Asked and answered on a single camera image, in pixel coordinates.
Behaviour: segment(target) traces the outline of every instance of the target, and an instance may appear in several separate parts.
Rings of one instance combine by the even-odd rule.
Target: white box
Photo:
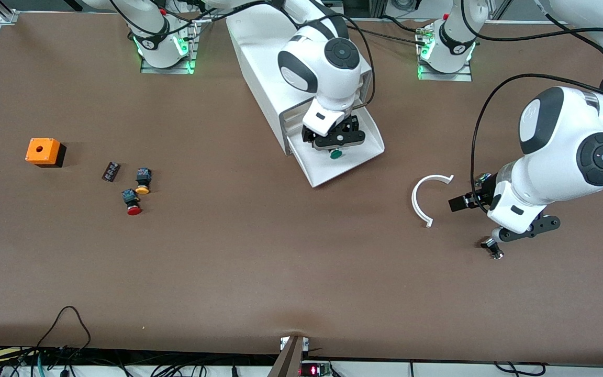
[[[285,15],[268,5],[256,5],[227,18],[227,28],[243,77],[286,155],[294,154],[312,187],[327,182],[385,151],[383,138],[366,108],[354,110],[360,130],[359,146],[341,148],[332,160],[328,151],[315,150],[302,141],[302,118],[313,96],[290,86],[278,71],[278,51],[297,31]],[[371,67],[362,64],[360,103],[371,83]]]

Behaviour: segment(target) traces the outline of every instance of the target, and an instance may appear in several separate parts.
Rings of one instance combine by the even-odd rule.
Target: black wristband
[[[474,41],[476,40],[476,38],[474,38],[471,41],[462,43],[461,41],[456,41],[453,38],[450,38],[450,36],[448,36],[448,34],[445,32],[445,22],[442,23],[441,27],[439,28],[439,36],[441,37],[441,43],[448,47],[448,50],[450,50],[450,54],[452,55],[462,55],[468,48],[471,47],[471,45],[474,44]]]
[[[165,34],[169,31],[169,20],[166,19],[166,17],[163,17],[163,19],[164,19],[164,26],[162,27],[162,29],[160,31],[158,31],[159,34]],[[134,34],[134,38],[139,43],[139,45],[141,45],[141,47],[143,47],[144,49],[157,50],[158,45],[160,45],[161,41],[163,41],[165,38],[167,38],[167,35],[149,36],[149,37],[144,38],[144,37],[139,37],[136,34]]]

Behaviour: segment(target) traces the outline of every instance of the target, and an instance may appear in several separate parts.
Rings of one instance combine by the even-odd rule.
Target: circular control pad
[[[586,182],[603,186],[603,132],[590,135],[581,142],[576,164]]]
[[[325,57],[338,69],[355,69],[360,64],[357,47],[345,38],[332,38],[327,41]]]

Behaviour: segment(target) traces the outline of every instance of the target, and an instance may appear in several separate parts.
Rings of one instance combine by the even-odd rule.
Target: electrical component
[[[111,161],[110,163],[108,163],[108,166],[106,167],[104,175],[101,177],[101,179],[103,179],[104,181],[113,182],[119,170],[120,164]]]
[[[153,172],[148,168],[139,168],[136,171],[136,182],[139,184],[134,189],[137,194],[150,193],[150,181],[153,179]]]
[[[52,138],[33,138],[27,146],[25,160],[40,168],[60,168],[64,164],[66,147]]]
[[[127,215],[138,215],[141,213],[141,207],[139,207],[139,196],[131,188],[122,192],[122,201],[127,205]]]
[[[323,377],[331,374],[332,368],[329,362],[303,361],[299,366],[300,377]]]

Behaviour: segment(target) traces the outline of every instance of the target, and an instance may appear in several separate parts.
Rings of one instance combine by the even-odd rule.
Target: table
[[[139,74],[126,33],[107,14],[21,14],[2,28],[0,344],[36,344],[75,305],[101,348],[275,353],[294,332],[332,357],[603,363],[603,192],[551,205],[562,227],[504,244],[498,262],[476,247],[495,224],[447,204],[469,189],[474,122],[496,84],[522,72],[598,83],[594,50],[572,36],[484,41],[474,82],[445,83],[418,81],[410,45],[369,36],[385,153],[313,189],[224,24],[204,33],[187,76]],[[523,79],[496,96],[477,172],[521,156],[519,114],[554,84]],[[65,167],[25,162],[34,137],[64,142]],[[101,181],[109,161],[124,165],[115,183]],[[120,191],[143,166],[152,192],[129,217]],[[410,203],[428,174],[455,174],[419,191],[430,229]],[[67,315],[44,344],[83,342]]]

